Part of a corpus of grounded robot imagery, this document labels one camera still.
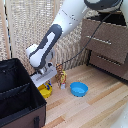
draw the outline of black bin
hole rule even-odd
[[[0,61],[0,127],[45,125],[46,101],[19,59]]]

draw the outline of drawer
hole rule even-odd
[[[128,63],[120,64],[95,52],[91,53],[89,63],[128,80]]]
[[[90,19],[83,20],[82,46],[88,42],[99,23]],[[128,53],[128,30],[126,26],[103,23],[86,48],[124,64]]]

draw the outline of wooden dresser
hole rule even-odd
[[[88,42],[105,15],[83,20],[81,45]],[[128,29],[122,15],[109,17],[86,48],[90,51],[89,64],[128,80]]]

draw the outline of cable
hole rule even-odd
[[[86,48],[86,46],[90,43],[91,39],[93,38],[94,34],[96,33],[96,31],[99,29],[99,27],[101,26],[101,24],[108,18],[110,17],[113,13],[115,13],[118,9],[116,9],[115,11],[111,12],[109,15],[107,15],[101,22],[100,24],[97,26],[97,28],[95,29],[95,31],[93,32],[91,38],[88,40],[88,42],[85,44],[85,46],[82,48],[82,50],[80,52],[78,52],[74,57],[72,57],[71,59],[59,64],[57,67],[59,67],[60,65],[63,65],[64,63],[67,63],[68,61],[71,61],[72,59],[76,58],[79,54],[82,53],[82,51]]]

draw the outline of yellow object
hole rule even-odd
[[[49,88],[50,88],[49,90],[47,89],[47,87],[44,84],[42,84],[41,86],[38,87],[38,90],[40,91],[41,95],[44,98],[48,98],[52,92],[52,86],[48,83],[46,83],[46,85],[49,86]]]

